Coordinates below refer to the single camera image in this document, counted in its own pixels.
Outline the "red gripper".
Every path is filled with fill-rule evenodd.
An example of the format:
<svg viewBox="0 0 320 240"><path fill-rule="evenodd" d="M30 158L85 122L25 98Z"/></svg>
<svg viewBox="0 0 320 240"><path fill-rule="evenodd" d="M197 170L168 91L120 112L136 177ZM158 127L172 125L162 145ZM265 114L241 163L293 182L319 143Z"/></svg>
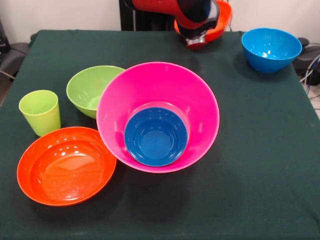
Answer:
<svg viewBox="0 0 320 240"><path fill-rule="evenodd" d="M205 38L186 39L186 47L191 50L199 50L207 44Z"/></svg>

